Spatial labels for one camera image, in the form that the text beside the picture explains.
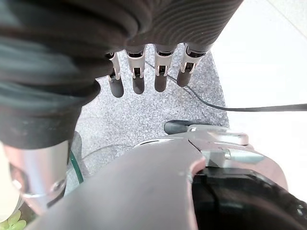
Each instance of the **white surface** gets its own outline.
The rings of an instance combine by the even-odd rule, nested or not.
[[[227,106],[307,103],[307,39],[267,1],[245,0],[212,53]],[[307,112],[228,116],[231,128],[282,167],[289,191],[307,201]]]
[[[11,183],[8,161],[0,143],[0,222],[10,217],[16,208],[18,199],[19,193]]]
[[[269,0],[269,2],[307,37],[306,0]]]

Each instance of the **black cable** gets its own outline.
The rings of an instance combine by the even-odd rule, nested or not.
[[[173,78],[170,75],[167,75],[173,82],[177,82],[175,78]],[[305,104],[288,104],[288,105],[275,105],[275,106],[265,106],[265,107],[252,107],[252,108],[227,108],[227,107],[222,107],[214,104],[210,104],[209,102],[206,102],[203,100],[190,86],[185,86],[187,87],[196,97],[197,99],[205,104],[206,106],[219,109],[219,110],[224,110],[224,111],[231,111],[231,112],[297,112],[297,111],[307,111],[307,103]]]

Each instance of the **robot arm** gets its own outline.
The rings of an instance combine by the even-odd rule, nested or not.
[[[95,78],[124,87],[116,52],[125,49],[133,90],[144,91],[144,48],[155,44],[155,88],[178,43],[186,44],[177,83],[188,84],[242,0],[2,0],[0,2],[0,140],[13,183],[38,214],[65,189],[68,149]]]

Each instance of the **speckled gray floor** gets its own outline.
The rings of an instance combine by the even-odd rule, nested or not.
[[[184,46],[180,44],[173,55],[169,75],[177,78]],[[125,93],[122,98],[112,96],[108,80],[99,79],[101,93],[85,106],[79,118],[72,150],[84,178],[124,154],[141,141],[165,136],[163,125],[168,120],[201,120],[212,125],[228,126],[226,112],[200,103],[188,90],[167,80],[163,93],[154,89],[154,69],[145,66],[145,92],[137,95],[132,89],[126,54],[118,54]],[[154,48],[146,48],[146,61],[154,65]],[[207,54],[196,68],[189,86],[206,101],[224,105],[224,97],[211,54]],[[67,192],[77,186],[75,172],[68,170]]]

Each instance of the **black component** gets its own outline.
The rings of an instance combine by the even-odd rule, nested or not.
[[[111,73],[103,54],[148,30],[160,1],[0,1],[0,140],[39,149],[73,137]]]
[[[145,89],[144,78],[136,77],[132,79],[133,91],[136,94],[142,94]]]
[[[252,170],[206,168],[192,195],[199,230],[307,229],[307,204]]]
[[[109,81],[109,83],[113,96],[117,98],[122,97],[124,95],[124,86],[121,78],[119,80],[116,80],[115,77],[112,77],[111,79],[112,80]]]
[[[140,46],[126,46],[125,47],[128,55],[132,58],[139,58],[145,51],[145,45]]]
[[[189,56],[192,57],[192,58],[200,58],[204,55],[205,55],[205,53],[199,53],[199,52],[194,52],[194,51],[189,53]]]
[[[184,73],[179,70],[178,76],[177,76],[177,85],[180,87],[185,87],[188,85],[192,74],[187,70]]]
[[[167,77],[163,73],[160,73],[159,76],[155,76],[154,79],[154,88],[157,92],[163,92],[166,89],[166,80]]]
[[[190,125],[210,125],[199,121],[170,120],[164,124],[164,132],[169,135],[187,132]]]
[[[167,75],[173,82],[176,79],[170,75]],[[288,104],[288,105],[276,105],[276,106],[265,106],[265,107],[251,107],[251,108],[227,108],[218,105],[211,104],[203,100],[191,87],[187,85],[187,88],[195,95],[195,97],[206,106],[223,110],[223,111],[233,111],[233,112],[286,112],[286,111],[307,111],[307,104]]]
[[[62,192],[61,192],[56,198],[54,198],[53,200],[51,200],[51,201],[47,204],[47,207],[49,208],[49,207],[53,206],[56,202],[58,202],[59,200],[61,200],[61,199],[64,197],[65,190],[66,190],[66,186],[63,188]]]
[[[140,77],[141,76],[141,68],[134,68],[134,75],[136,77]]]
[[[106,54],[106,58],[107,58],[107,59],[111,59],[112,57],[114,57],[114,53],[108,53],[108,54]]]
[[[165,46],[165,45],[159,45],[159,44],[155,44],[154,45],[155,49],[158,51],[158,53],[160,54],[163,54],[163,53],[169,53],[169,54],[172,54],[174,52],[174,50],[176,49],[177,47],[177,44],[174,44],[172,46]]]

